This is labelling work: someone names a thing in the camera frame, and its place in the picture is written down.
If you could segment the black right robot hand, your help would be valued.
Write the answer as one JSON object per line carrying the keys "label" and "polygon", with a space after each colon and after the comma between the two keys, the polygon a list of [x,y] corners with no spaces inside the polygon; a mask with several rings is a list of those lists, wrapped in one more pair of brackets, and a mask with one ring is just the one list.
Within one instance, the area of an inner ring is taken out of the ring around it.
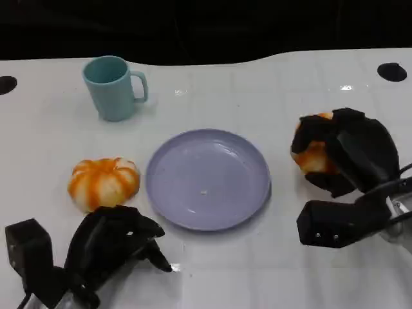
{"label": "black right robot hand", "polygon": [[389,131],[351,108],[301,117],[290,154],[305,179],[334,198],[355,190],[367,193],[400,177]]}

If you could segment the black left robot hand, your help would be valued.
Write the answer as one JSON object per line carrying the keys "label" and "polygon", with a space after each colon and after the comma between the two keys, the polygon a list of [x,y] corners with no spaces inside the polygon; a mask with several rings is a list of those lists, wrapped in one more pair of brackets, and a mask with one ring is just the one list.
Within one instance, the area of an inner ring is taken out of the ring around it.
{"label": "black left robot hand", "polygon": [[130,261],[149,260],[157,269],[172,272],[156,238],[163,228],[134,207],[99,207],[75,231],[64,269],[90,290],[98,290]]}

